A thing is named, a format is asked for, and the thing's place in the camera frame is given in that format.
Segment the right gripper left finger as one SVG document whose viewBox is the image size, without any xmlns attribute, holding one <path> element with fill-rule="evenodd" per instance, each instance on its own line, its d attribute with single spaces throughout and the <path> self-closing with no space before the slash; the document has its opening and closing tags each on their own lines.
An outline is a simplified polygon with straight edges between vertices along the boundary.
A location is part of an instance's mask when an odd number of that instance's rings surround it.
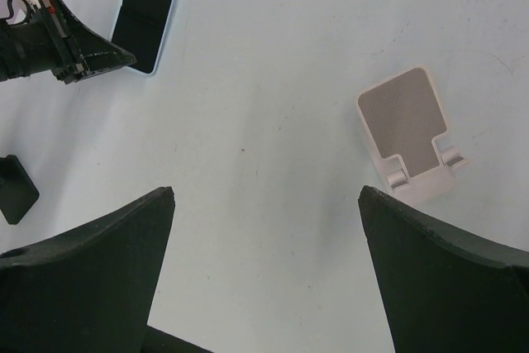
<svg viewBox="0 0 529 353">
<path fill-rule="evenodd" d="M 157 188 L 79 227 L 1 255 L 3 352 L 138 352 L 175 200 Z"/>
</svg>

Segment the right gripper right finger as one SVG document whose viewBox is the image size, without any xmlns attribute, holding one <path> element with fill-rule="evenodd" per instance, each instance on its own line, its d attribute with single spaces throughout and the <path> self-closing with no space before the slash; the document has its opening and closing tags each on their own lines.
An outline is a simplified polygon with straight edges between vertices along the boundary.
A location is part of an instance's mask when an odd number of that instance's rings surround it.
<svg viewBox="0 0 529 353">
<path fill-rule="evenodd" d="M 397 352 L 526 352 L 528 254 L 369 186 L 362 226 Z"/>
</svg>

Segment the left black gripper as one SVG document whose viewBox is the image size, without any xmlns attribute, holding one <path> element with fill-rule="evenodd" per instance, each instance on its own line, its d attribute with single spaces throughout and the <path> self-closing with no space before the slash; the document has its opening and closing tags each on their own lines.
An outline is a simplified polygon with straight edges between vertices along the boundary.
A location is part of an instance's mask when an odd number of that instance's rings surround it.
<svg viewBox="0 0 529 353">
<path fill-rule="evenodd" d="M 66 84 L 133 65 L 136 57 L 85 26 L 63 0 L 7 0 L 1 80 L 50 71 Z"/>
</svg>

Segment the white phone stand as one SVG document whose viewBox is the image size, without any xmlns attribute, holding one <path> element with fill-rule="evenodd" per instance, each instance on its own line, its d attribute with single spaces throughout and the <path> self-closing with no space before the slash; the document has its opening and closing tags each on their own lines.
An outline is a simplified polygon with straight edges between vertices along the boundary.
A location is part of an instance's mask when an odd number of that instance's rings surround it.
<svg viewBox="0 0 529 353">
<path fill-rule="evenodd" d="M 427 71 L 415 67 L 361 93 L 356 106 L 369 156 L 388 194 L 419 204 L 455 186 L 469 160 L 450 129 Z"/>
</svg>

